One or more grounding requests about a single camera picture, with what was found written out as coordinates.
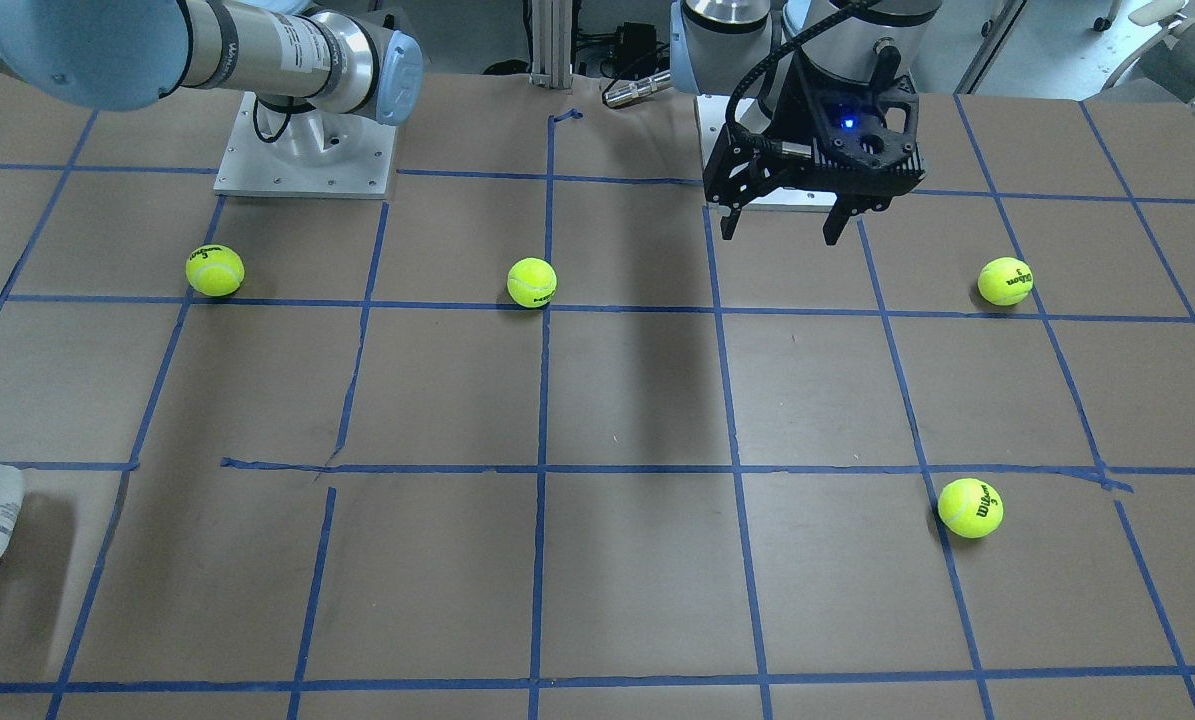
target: yellow tennis ball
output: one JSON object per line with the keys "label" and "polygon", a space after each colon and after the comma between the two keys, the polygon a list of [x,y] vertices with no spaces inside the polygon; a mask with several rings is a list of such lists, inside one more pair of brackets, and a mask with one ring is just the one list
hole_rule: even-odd
{"label": "yellow tennis ball", "polygon": [[998,258],[980,270],[978,285],[992,304],[1016,304],[1032,291],[1032,270],[1017,258]]}
{"label": "yellow tennis ball", "polygon": [[981,539],[1001,524],[1001,497],[978,478],[952,480],[939,493],[939,519],[963,539]]}
{"label": "yellow tennis ball", "polygon": [[222,245],[203,245],[191,252],[184,264],[190,287],[201,295],[222,297],[235,293],[246,279],[241,257]]}
{"label": "yellow tennis ball", "polygon": [[517,260],[509,270],[509,295],[522,307],[539,307],[557,293],[557,272],[538,258]]}

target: metal base plate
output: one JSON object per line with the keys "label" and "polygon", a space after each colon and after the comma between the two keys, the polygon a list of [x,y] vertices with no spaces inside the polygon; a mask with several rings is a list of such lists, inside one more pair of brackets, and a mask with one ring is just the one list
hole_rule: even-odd
{"label": "metal base plate", "polygon": [[[707,167],[707,155],[712,154],[712,147],[717,144],[717,136],[721,135],[721,127],[727,122],[725,96],[698,96],[694,100],[695,117],[699,122],[699,155],[703,165]],[[742,118],[744,111],[753,104],[752,99],[739,101],[739,117]],[[765,197],[758,197],[744,210],[782,210],[793,213],[827,213],[836,202],[835,193],[832,192],[807,192],[797,187],[779,187]]]}
{"label": "metal base plate", "polygon": [[227,150],[219,161],[214,192],[240,197],[341,197],[382,201],[392,177],[397,129],[360,118],[360,137],[344,146],[331,164],[296,164],[294,141],[261,142],[251,127],[255,94],[246,92],[232,123]]}

